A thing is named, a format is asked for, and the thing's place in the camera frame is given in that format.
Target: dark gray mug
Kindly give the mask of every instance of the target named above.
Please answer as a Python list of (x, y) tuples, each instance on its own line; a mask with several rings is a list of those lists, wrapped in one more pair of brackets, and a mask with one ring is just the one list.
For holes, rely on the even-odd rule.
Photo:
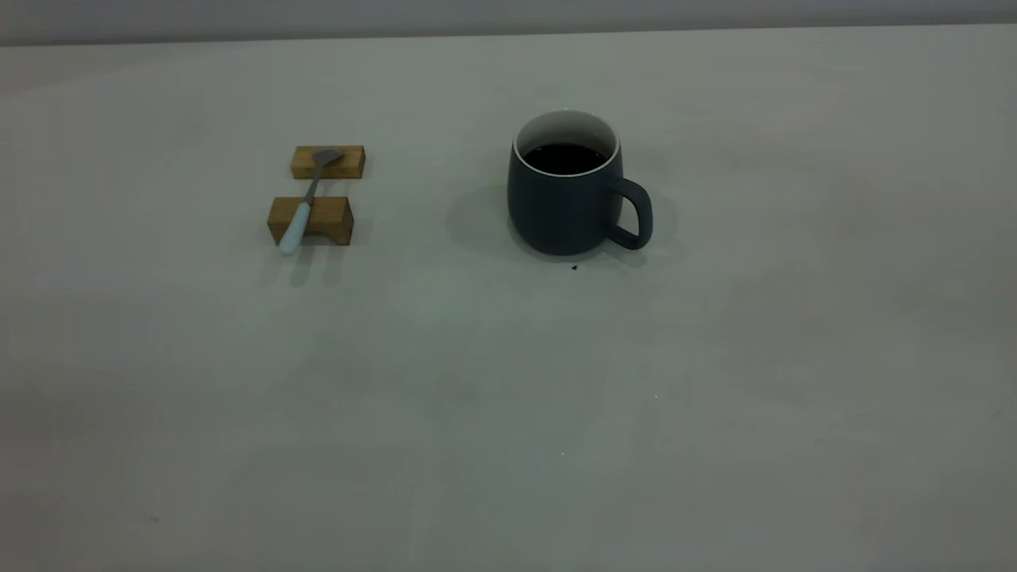
[[(582, 146), (603, 163), (577, 174), (554, 174), (527, 163), (531, 152), (555, 145)], [(621, 144), (603, 119), (571, 109), (545, 113), (524, 125), (512, 147), (508, 215), (531, 246), (547, 254), (578, 254), (604, 238), (633, 250), (650, 241), (650, 196), (623, 177)], [(618, 226), (622, 196), (636, 207), (638, 235)]]

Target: dark liquid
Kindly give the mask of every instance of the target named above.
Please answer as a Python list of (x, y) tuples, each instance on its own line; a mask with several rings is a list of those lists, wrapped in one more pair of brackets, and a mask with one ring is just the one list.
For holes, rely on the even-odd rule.
[(552, 144), (538, 147), (523, 158), (528, 165), (553, 175), (578, 175), (604, 164), (604, 156), (581, 145)]

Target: gray wall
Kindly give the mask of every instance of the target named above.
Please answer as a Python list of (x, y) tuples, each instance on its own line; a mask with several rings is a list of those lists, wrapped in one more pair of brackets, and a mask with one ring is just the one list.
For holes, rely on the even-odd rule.
[(0, 0), (0, 43), (1017, 20), (1017, 0)]

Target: white table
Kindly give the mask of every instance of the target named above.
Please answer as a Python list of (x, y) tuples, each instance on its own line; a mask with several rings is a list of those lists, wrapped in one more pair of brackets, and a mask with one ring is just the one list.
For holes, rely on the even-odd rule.
[[(0, 50), (0, 567), (1014, 570), (1015, 54)], [(619, 131), (644, 250), (510, 234), (510, 139), (560, 107)], [(283, 259), (272, 198), (327, 144), (369, 155), (323, 185), (354, 244)]]

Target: spoon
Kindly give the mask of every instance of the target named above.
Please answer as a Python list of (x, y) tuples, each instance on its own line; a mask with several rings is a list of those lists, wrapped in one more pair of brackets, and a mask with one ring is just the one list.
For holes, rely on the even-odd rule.
[(317, 189), (318, 181), (321, 180), (321, 169), (342, 156), (343, 152), (338, 149), (322, 149), (314, 153), (314, 180), (311, 181), (311, 187), (307, 189), (307, 195), (304, 196), (303, 203), (297, 207), (297, 212), (294, 213), (290, 226), (286, 229), (286, 234), (279, 241), (279, 251), (284, 256), (289, 256), (300, 248), (300, 239), (304, 237), (307, 219), (311, 216), (311, 202), (314, 201), (314, 191)]

